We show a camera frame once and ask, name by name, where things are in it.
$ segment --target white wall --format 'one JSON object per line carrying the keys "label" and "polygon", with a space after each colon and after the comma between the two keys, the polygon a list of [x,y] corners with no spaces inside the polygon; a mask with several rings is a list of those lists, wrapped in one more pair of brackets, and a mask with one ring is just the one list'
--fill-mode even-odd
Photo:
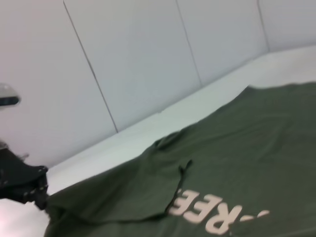
{"label": "white wall", "polygon": [[119,130],[200,88],[174,0],[66,0]]}
{"label": "white wall", "polygon": [[22,103],[0,112],[0,138],[52,166],[115,129],[62,0],[0,1],[0,82]]}
{"label": "white wall", "polygon": [[272,51],[316,44],[315,0],[260,0]]}
{"label": "white wall", "polygon": [[204,85],[267,53],[257,0],[178,0]]}

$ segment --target white surface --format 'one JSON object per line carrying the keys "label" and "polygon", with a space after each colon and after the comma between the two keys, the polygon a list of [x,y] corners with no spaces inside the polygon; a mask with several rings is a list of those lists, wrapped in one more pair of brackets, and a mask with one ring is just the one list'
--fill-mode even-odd
{"label": "white surface", "polygon": [[178,0],[204,85],[267,53],[257,0]]}
{"label": "white surface", "polygon": [[0,1],[0,32],[0,82],[22,97],[0,113],[15,153],[51,166],[115,134],[62,0]]}
{"label": "white surface", "polygon": [[119,130],[200,88],[174,0],[65,0]]}
{"label": "white surface", "polygon": [[271,50],[316,44],[315,0],[260,0]]}
{"label": "white surface", "polygon": [[[267,87],[316,80],[316,47],[269,54],[53,167],[49,193],[101,173],[141,154],[155,140],[194,123],[230,102],[249,84]],[[0,236],[42,237],[48,218],[34,206],[2,200]]]}

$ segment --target white table surface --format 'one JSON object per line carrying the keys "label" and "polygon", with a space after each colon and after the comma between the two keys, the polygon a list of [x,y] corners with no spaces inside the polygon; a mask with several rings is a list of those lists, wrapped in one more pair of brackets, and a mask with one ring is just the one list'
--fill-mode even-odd
{"label": "white table surface", "polygon": [[[316,46],[267,54],[197,93],[51,168],[53,194],[141,154],[155,140],[197,122],[227,104],[248,85],[271,87],[316,80]],[[49,218],[31,203],[0,201],[1,237],[42,237]]]}

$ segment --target t-shirt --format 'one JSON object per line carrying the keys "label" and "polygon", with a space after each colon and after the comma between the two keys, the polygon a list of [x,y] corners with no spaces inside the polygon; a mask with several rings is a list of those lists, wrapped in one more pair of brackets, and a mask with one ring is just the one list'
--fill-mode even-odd
{"label": "t-shirt", "polygon": [[316,83],[248,87],[48,200],[45,237],[316,236]]}

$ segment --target olive green t-shirt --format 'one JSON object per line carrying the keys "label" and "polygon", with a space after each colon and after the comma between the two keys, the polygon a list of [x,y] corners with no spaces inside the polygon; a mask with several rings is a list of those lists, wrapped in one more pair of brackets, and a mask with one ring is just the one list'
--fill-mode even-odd
{"label": "olive green t-shirt", "polygon": [[248,87],[49,198],[45,237],[316,236],[316,84]]}

